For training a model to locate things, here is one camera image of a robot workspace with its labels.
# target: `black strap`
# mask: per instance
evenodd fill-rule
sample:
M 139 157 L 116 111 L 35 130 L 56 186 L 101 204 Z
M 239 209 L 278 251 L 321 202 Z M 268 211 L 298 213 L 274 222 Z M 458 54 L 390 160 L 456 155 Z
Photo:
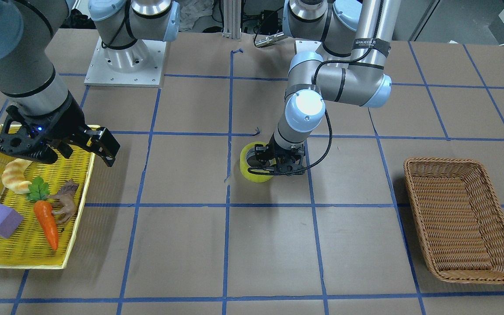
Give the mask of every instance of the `black strap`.
M 334 100 L 335 102 L 340 101 L 340 98 L 342 97 L 343 93 L 343 86 L 345 85 L 345 83 L 346 83 L 346 69 L 342 68 L 342 83 L 339 85 L 338 95 L 336 96 L 336 100 Z
M 50 86 L 50 84 L 52 84 L 52 82 L 54 82 L 55 78 L 56 78 L 56 68 L 53 69 L 52 75 L 50 76 L 50 78 L 48 80 L 46 80 L 46 82 L 44 82 L 44 84 L 35 88 L 32 91 L 28 91 L 25 93 L 19 93 L 19 94 L 6 93 L 6 92 L 2 92 L 2 93 L 6 96 L 9 96 L 10 98 L 27 98 L 29 96 L 33 96 L 34 94 L 38 94 L 38 93 L 44 91 L 48 86 Z
M 324 32 L 322 32 L 322 37 L 320 38 L 321 42 L 324 42 L 326 40 L 326 37 L 328 36 L 328 30 L 330 29 L 330 22 L 332 21 L 332 10 L 328 10 L 328 13 L 326 14 L 326 24 L 324 24 Z
M 386 58 L 390 53 L 390 42 L 380 38 L 356 38 L 353 42 L 353 49 L 376 49 L 380 51 Z
M 38 15 L 38 17 L 42 20 L 42 22 L 44 22 L 44 24 L 46 24 L 46 26 L 48 27 L 48 30 L 50 31 L 50 38 L 54 37 L 54 28 L 52 28 L 52 24 L 50 24 L 50 21 L 48 21 L 48 18 L 46 18 L 44 13 L 40 12 L 38 8 L 36 8 L 26 0 L 15 0 L 15 2 L 17 2 L 18 4 L 22 4 L 23 6 L 26 6 L 36 15 Z

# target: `orange carrot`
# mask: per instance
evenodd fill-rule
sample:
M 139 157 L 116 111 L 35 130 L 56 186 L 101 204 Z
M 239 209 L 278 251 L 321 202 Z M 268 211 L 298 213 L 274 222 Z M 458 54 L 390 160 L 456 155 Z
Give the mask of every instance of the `orange carrot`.
M 58 249 L 58 227 L 56 226 L 56 219 L 52 214 L 52 204 L 46 200 L 38 200 L 34 203 L 34 214 L 36 214 L 36 219 L 40 222 L 40 226 L 44 230 L 44 235 L 46 240 L 52 249 L 55 251 Z
M 28 185 L 30 194 L 26 199 L 34 201 L 34 214 L 36 214 L 36 219 L 40 223 L 40 226 L 44 230 L 44 236 L 52 249 L 55 251 L 58 249 L 58 227 L 56 226 L 56 219 L 52 214 L 52 204 L 46 201 L 48 195 L 50 195 L 50 188 L 48 183 L 44 183 L 42 177 L 38 176 L 33 181 L 32 184 Z

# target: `wicker basket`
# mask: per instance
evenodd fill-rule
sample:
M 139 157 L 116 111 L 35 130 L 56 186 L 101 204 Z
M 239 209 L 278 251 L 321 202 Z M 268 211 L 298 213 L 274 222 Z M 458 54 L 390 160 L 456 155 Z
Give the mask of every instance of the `wicker basket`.
M 451 283 L 504 284 L 504 214 L 484 166 L 412 157 L 404 172 L 429 271 Z

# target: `black cable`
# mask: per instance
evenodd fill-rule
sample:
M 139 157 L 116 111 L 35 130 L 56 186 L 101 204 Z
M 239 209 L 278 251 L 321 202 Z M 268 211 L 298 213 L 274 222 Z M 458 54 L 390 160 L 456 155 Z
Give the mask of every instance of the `black cable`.
M 318 159 L 318 161 L 306 166 L 306 167 L 303 167 L 303 168 L 300 168 L 300 169 L 296 169 L 296 170 L 291 170 L 291 171 L 284 171 L 284 172 L 275 172 L 275 173 L 262 173 L 262 172 L 258 172 L 258 171 L 254 171 L 254 170 L 266 170 L 265 167 L 253 167 L 253 168 L 248 168 L 248 173 L 251 173 L 251 174 L 256 174 L 256 175 L 276 175 L 276 176 L 279 176 L 279 175 L 293 175 L 293 174 L 297 174 L 297 173 L 302 173 L 304 172 L 305 170 L 308 170 L 308 169 L 311 169 L 315 166 L 318 165 L 318 163 L 322 162 L 322 160 L 324 160 L 324 158 L 326 157 L 326 155 L 328 155 L 328 152 L 330 152 L 330 148 L 332 147 L 332 124 L 330 123 L 330 116 L 328 115 L 328 110 L 326 110 L 324 112 L 324 115 L 326 116 L 326 123 L 328 123 L 328 147 L 326 148 L 326 152 L 324 152 L 324 154 L 322 154 L 322 156 L 320 157 L 320 159 Z
M 130 16 L 130 0 L 126 1 L 126 4 L 124 6 L 125 6 L 124 19 L 122 20 L 120 27 L 116 31 L 116 34 L 114 34 L 114 36 L 112 36 L 112 40 L 110 40 L 110 42 L 108 44 L 105 44 L 104 41 L 100 42 L 100 47 L 102 47 L 103 49 L 106 49 L 106 48 L 112 46 L 112 43 L 114 42 L 116 37 L 118 37 L 118 34 L 120 34 L 122 28 L 126 24 L 126 21 L 128 20 L 128 16 Z
M 220 23 L 223 25 L 223 28 L 224 28 L 224 17 L 223 17 L 223 11 L 221 10 L 221 5 L 222 5 L 222 2 L 219 1 Z
M 221 12 L 221 2 L 217 0 L 217 1 L 213 4 L 213 6 L 215 6 L 215 4 L 218 4 L 218 6 L 219 6 L 219 13 L 220 13 L 220 16 L 221 16 L 221 18 L 220 18 L 220 19 L 221 19 L 221 21 L 216 20 L 216 18 L 214 18 L 214 14 L 213 14 L 213 13 L 211 13 L 211 18 L 212 18 L 212 20 L 214 20 L 215 22 L 223 24 L 223 22 L 222 22 L 222 20 L 223 20 L 223 14 L 222 14 L 222 12 Z
M 282 6 L 281 8 L 278 8 L 277 10 L 275 10 L 274 12 L 272 12 L 272 14 L 268 15 L 268 17 L 266 17 L 264 19 L 264 21 L 262 21 L 262 23 L 260 24 L 260 27 L 258 28 L 258 30 L 254 32 L 255 35 L 254 35 L 254 39 L 252 40 L 252 44 L 254 44 L 254 47 L 256 47 L 256 48 L 262 48 L 262 47 L 256 46 L 256 38 L 258 38 L 258 33 L 260 33 L 262 31 L 262 28 L 264 27 L 264 23 L 266 23 L 266 21 L 269 20 L 272 17 L 272 15 L 276 14 L 279 10 L 281 10 L 284 7 L 285 6 Z
M 378 33 L 378 28 L 380 27 L 380 16 L 382 16 L 382 0 L 380 1 L 380 6 L 378 7 L 378 16 L 376 18 L 376 25 L 374 26 L 374 33 L 372 34 L 372 38 L 376 38 L 376 34 Z M 326 60 L 324 62 L 321 62 L 317 67 L 316 71 L 314 72 L 314 76 L 312 77 L 312 84 L 316 84 L 316 78 L 318 77 L 318 71 L 320 71 L 320 68 L 324 66 L 324 64 L 329 64 L 329 63 L 353 63 L 353 62 L 358 62 L 363 60 L 368 54 L 371 52 L 373 47 L 369 47 L 367 51 L 360 56 L 357 59 L 353 60 Z

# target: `yellow plastic basket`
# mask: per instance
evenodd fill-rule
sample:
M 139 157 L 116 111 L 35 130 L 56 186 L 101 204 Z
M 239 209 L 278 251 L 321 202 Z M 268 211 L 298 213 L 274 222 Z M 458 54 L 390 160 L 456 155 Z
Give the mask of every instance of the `yellow plastic basket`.
M 13 129 L 18 129 L 18 126 L 12 126 L 11 130 Z M 34 204 L 26 200 L 26 195 L 19 195 L 4 188 L 1 174 L 7 163 L 14 160 L 14 157 L 0 153 L 0 203 L 12 207 L 24 217 L 10 238 L 0 237 L 0 268 L 64 269 L 66 267 L 75 243 L 95 161 L 95 154 L 76 146 L 72 146 L 72 149 L 73 154 L 69 159 L 59 156 L 58 161 L 51 165 L 32 163 L 24 172 L 29 181 L 37 176 L 42 177 L 49 183 L 52 194 L 58 192 L 69 179 L 80 184 L 74 196 L 74 201 L 78 205 L 77 214 L 68 223 L 58 224 L 59 247 L 57 251 L 52 250 L 44 237 L 44 231 L 32 211 Z

